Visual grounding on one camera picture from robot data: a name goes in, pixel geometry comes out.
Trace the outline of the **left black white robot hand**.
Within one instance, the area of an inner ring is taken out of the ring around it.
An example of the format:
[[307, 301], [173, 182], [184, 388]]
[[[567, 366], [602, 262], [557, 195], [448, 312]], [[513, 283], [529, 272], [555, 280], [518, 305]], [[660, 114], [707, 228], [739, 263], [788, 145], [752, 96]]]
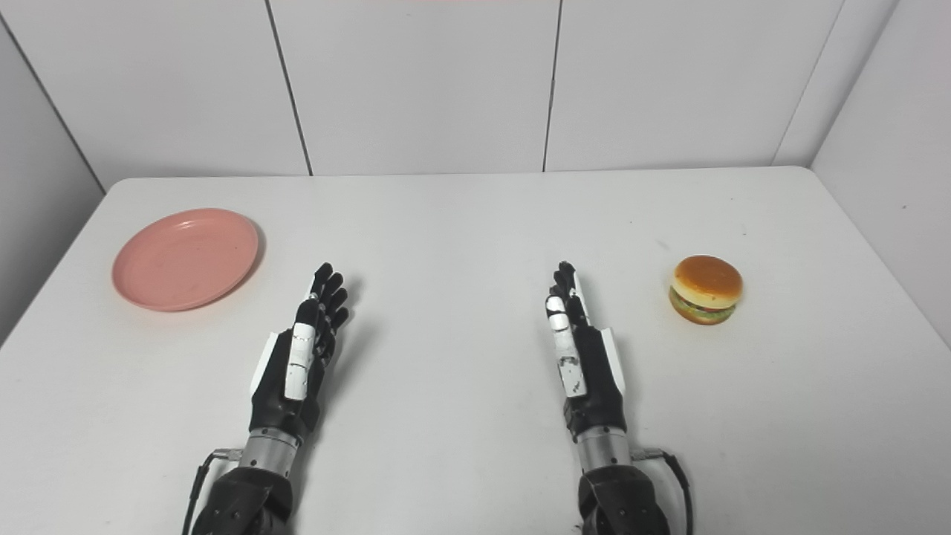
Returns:
[[269, 335], [251, 383], [250, 431], [276, 429], [304, 441], [316, 429], [319, 392], [349, 318], [343, 282], [333, 265], [320, 265], [292, 324]]

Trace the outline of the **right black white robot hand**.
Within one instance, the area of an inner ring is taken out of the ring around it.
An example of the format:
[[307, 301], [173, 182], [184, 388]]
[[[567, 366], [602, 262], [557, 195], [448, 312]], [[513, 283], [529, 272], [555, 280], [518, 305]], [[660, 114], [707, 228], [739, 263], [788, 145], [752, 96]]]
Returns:
[[563, 414], [573, 441], [592, 430], [626, 432], [626, 385], [614, 332], [591, 324], [573, 264], [558, 264], [545, 311], [566, 397]]

